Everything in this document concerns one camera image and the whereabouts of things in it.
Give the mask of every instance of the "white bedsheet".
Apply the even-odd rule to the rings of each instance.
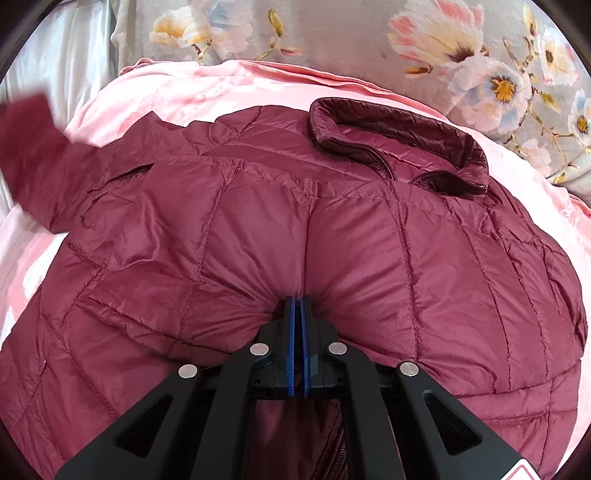
[[[80,107],[115,77],[109,55],[111,18],[109,0],[58,5],[33,32],[0,83],[0,102],[44,91],[56,125],[65,128]],[[0,223],[13,206],[0,176]]]

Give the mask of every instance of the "yellow flower center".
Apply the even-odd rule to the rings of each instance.
[[[513,100],[515,95],[515,84],[505,77],[497,77],[491,79],[492,93],[496,95],[496,99],[503,103],[509,103]]]
[[[170,19],[162,20],[159,25],[154,25],[156,33],[167,33],[171,37],[181,38],[183,36],[186,25],[181,25]]]
[[[585,117],[583,117],[583,115],[581,115],[577,120],[577,128],[582,134],[589,133],[589,122]]]

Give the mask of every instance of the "jacket sleeve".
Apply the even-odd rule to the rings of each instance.
[[[210,123],[185,129],[149,113],[119,140],[98,148],[70,142],[57,129],[45,96],[0,106],[0,170],[15,202],[53,233],[71,230],[107,182],[158,158],[208,150]]]

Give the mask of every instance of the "black gripper frame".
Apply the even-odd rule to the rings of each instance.
[[[309,296],[283,311],[222,367],[171,374],[56,480],[243,479],[256,401],[293,396],[340,401],[351,480],[502,480],[522,459],[416,364],[341,342]]]

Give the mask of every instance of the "floral pillow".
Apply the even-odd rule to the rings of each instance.
[[[242,58],[362,78],[479,130],[591,203],[591,78],[530,0],[113,5],[120,67]]]

